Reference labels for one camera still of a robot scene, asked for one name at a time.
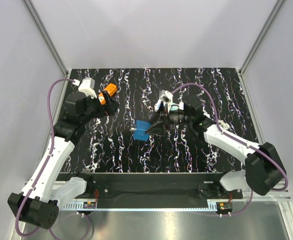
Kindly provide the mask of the orange power strip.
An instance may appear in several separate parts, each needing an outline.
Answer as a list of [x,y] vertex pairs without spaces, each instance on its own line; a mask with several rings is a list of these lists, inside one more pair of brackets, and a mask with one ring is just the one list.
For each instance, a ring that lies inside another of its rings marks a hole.
[[[117,86],[113,83],[109,83],[104,90],[107,91],[108,94],[112,97],[117,92]],[[102,92],[99,94],[98,98],[102,105],[106,103]]]

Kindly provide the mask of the blue cube adapter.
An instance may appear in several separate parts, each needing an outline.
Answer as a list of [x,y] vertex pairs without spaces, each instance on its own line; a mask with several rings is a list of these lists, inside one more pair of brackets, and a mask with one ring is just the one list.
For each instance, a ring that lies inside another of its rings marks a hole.
[[137,120],[133,130],[133,139],[146,142],[149,139],[149,134],[146,131],[150,128],[151,124],[147,121]]

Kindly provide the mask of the teal plug adapter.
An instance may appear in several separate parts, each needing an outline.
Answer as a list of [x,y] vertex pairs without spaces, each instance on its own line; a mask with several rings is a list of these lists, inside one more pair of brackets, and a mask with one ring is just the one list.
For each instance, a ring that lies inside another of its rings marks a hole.
[[179,106],[178,105],[172,105],[170,107],[170,111],[178,111],[179,110]]

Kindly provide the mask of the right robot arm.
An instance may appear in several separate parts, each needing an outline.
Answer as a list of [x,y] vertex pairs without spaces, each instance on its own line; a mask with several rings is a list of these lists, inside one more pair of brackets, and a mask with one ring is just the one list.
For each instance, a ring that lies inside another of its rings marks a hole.
[[274,145],[245,140],[229,132],[206,116],[200,105],[169,106],[161,100],[147,125],[144,133],[156,136],[164,136],[170,127],[185,125],[196,137],[227,152],[244,165],[243,170],[225,173],[213,186],[218,198],[225,198],[238,189],[251,189],[265,196],[276,191],[276,185],[286,178],[286,170]]

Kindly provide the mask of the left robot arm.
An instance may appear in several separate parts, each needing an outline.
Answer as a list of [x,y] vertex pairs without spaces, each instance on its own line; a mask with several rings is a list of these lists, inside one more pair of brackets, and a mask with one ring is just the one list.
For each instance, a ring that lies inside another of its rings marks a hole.
[[115,90],[104,89],[99,96],[92,90],[78,90],[66,99],[66,111],[53,126],[51,139],[38,167],[19,193],[11,193],[7,203],[15,222],[24,222],[50,229],[59,211],[78,196],[89,198],[94,194],[93,180],[80,173],[64,185],[53,189],[67,157],[74,150],[88,122],[114,116],[119,103],[113,100]]

